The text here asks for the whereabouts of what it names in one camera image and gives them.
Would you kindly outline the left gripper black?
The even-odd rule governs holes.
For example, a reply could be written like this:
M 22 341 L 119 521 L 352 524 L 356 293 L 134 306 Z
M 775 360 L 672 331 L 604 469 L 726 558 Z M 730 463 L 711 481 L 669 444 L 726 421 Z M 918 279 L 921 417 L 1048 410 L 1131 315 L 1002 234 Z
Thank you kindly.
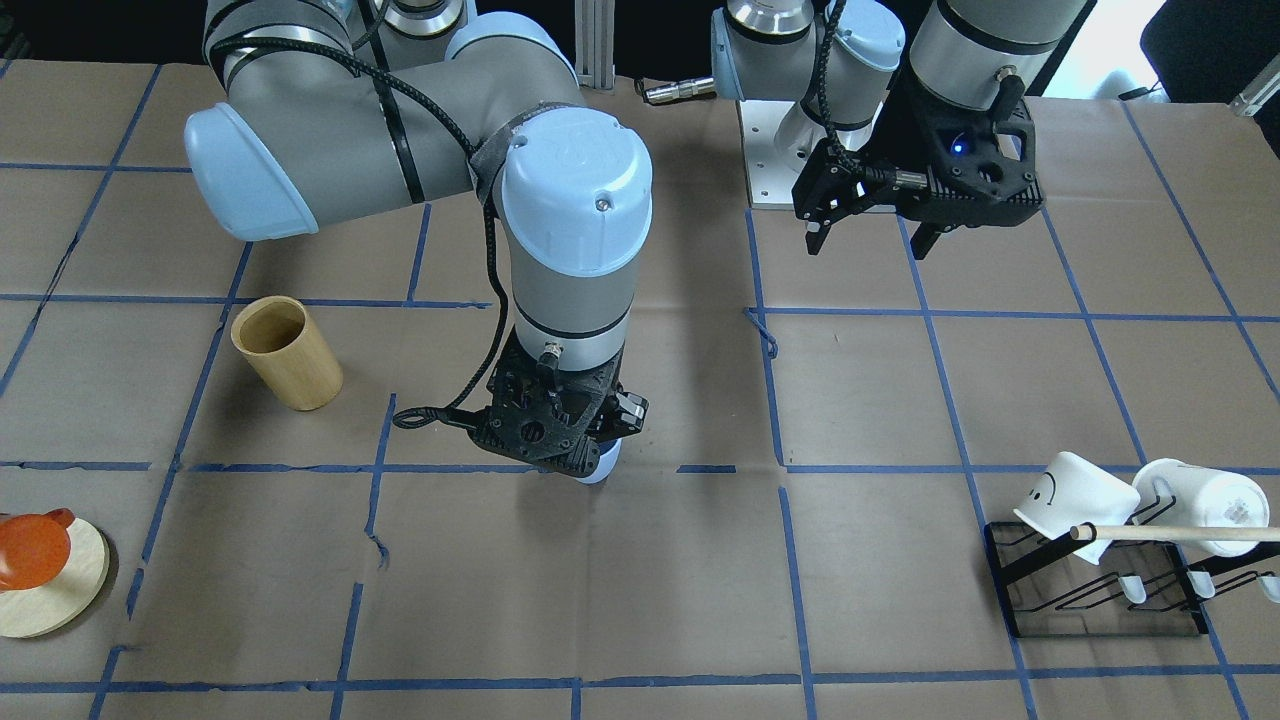
M 920 222 L 910 236 L 915 261 L 959 227 L 1015 227 L 1039 211 L 1036 127 L 1020 76 L 989 76 L 996 97 L 987 109 L 960 108 L 932 94 L 915 76 L 900 76 L 861 159 L 820 140 L 792 187 L 795 217 L 805 222 L 806 251 L 817 255 L 831 227 L 891 200 L 891 174 L 922 176 L 900 184 L 893 205 Z

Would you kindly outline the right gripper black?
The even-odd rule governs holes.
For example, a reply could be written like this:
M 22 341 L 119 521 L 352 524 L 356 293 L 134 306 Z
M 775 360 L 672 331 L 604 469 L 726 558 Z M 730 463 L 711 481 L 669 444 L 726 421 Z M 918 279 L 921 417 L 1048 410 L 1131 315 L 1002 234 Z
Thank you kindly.
M 486 387 L 492 404 L 477 414 L 470 439 L 480 448 L 556 471 L 588 477 L 599 443 L 635 436 L 649 402 L 620 386 L 623 352 L 581 372 L 540 368 L 511 332 Z

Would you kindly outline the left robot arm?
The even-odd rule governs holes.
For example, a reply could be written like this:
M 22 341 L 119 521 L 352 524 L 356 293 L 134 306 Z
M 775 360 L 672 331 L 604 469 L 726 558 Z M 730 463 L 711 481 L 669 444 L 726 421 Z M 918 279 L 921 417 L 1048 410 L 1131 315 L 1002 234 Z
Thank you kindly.
M 710 19 L 716 91 L 788 102 L 790 190 L 809 254 L 890 205 L 923 259 L 960 227 L 1011 228 L 1044 205 L 1027 85 L 1082 1 L 933 1 L 908 32 L 878 1 L 726 1 Z

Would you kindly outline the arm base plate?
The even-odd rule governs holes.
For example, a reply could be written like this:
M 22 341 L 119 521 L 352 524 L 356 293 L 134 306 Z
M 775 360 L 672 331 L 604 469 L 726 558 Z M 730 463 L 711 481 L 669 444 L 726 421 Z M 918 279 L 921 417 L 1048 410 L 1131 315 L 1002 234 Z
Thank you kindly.
M 792 211 L 792 187 L 824 128 L 791 101 L 737 102 L 749 206 Z

